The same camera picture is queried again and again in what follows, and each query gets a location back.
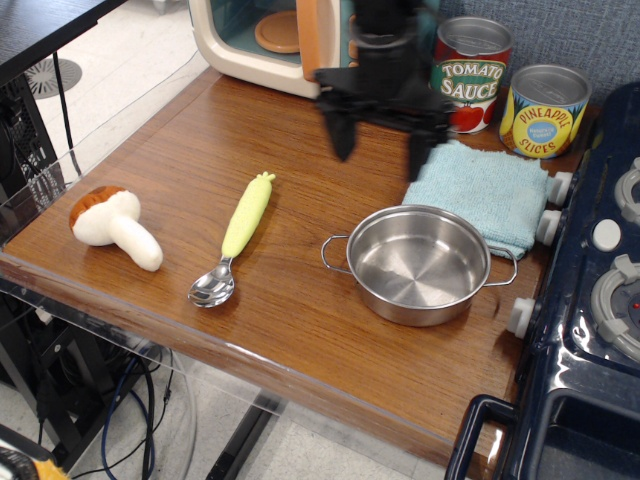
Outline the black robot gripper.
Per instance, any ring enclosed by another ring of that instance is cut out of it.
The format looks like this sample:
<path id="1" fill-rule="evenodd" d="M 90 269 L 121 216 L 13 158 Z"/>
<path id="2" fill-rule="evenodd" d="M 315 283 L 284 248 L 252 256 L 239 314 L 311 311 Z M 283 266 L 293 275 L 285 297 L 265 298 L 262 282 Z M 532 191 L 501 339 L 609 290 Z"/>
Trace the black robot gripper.
<path id="1" fill-rule="evenodd" d="M 317 106 L 336 156 L 350 157 L 360 121 L 411 132 L 410 182 L 431 151 L 447 142 L 453 112 L 451 103 L 428 86 L 431 57 L 421 51 L 422 14 L 440 19 L 425 1 L 355 1 L 351 39 L 357 64 L 314 72 L 321 87 Z"/>

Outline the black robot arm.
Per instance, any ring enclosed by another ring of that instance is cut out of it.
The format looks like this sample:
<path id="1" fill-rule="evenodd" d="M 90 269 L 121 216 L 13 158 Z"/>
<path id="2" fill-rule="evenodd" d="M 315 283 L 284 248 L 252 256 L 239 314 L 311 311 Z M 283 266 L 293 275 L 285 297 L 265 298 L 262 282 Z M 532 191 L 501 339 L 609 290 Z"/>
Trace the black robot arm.
<path id="1" fill-rule="evenodd" d="M 337 157 L 351 155 L 360 122 L 405 132 L 410 182 L 431 150 L 448 141 L 454 112 L 452 102 L 429 87 L 431 57 L 419 49 L 420 10 L 439 18 L 422 1 L 356 1 L 357 65 L 314 72 L 320 85 L 316 106 Z"/>

